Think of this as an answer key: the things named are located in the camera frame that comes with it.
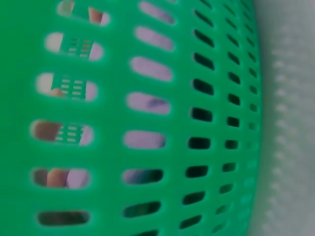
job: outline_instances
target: blurry background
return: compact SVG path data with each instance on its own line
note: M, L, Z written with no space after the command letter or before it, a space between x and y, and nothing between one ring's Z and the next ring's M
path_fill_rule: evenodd
M254 0L264 133L251 236L315 234L315 1Z

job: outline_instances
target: green plastic basket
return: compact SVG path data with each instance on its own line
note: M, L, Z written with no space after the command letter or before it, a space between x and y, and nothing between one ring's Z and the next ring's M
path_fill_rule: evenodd
M2 19L1 191L2 235L245 236L251 216L261 139L261 76L251 0L146 0L173 24L142 12L140 0L78 0L110 15L100 27L57 14L55 0L0 3ZM172 40L165 51L135 37L146 26ZM53 32L98 42L98 61L45 49ZM134 57L172 71L171 81L132 70ZM90 80L94 101L45 96L35 84L42 73ZM128 94L140 91L165 99L166 115L135 111ZM87 146L39 141L30 125L38 119L86 124L94 131ZM160 149L131 149L131 130L166 136ZM78 190L36 185L36 168L85 168L91 183ZM160 181L127 185L130 169L162 170ZM194 178L188 172L194 170ZM185 204L190 198L192 204ZM129 206L159 202L152 214L127 218ZM87 211L85 224L44 226L38 214Z

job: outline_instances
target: colorful object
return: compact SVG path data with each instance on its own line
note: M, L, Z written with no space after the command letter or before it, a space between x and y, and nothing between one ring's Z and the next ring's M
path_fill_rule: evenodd
M3 235L247 235L262 95L252 1L77 1L108 12L110 22L103 27L57 15L57 1L32 3L0 3L2 22L11 19L3 24L1 39L7 57L2 76L10 78L2 80L0 103L7 112L1 116L0 143L7 158L1 166L12 170L0 174ZM146 11L146 4L168 20ZM148 29L173 48L137 36ZM105 54L89 61L48 52L44 38L55 31L73 38L88 35ZM148 64L168 73L148 71ZM96 99L37 93L36 78L46 71L93 82ZM135 92L167 101L169 113L128 104L126 97ZM86 146L38 141L29 132L37 119L86 124L94 139ZM132 131L159 133L165 145L128 146L124 140ZM86 169L91 181L83 189L43 188L27 178L38 167ZM124 173L135 169L157 170L157 176L143 184L125 183ZM146 204L151 209L141 216L124 214ZM41 212L76 210L89 213L85 224L36 220Z

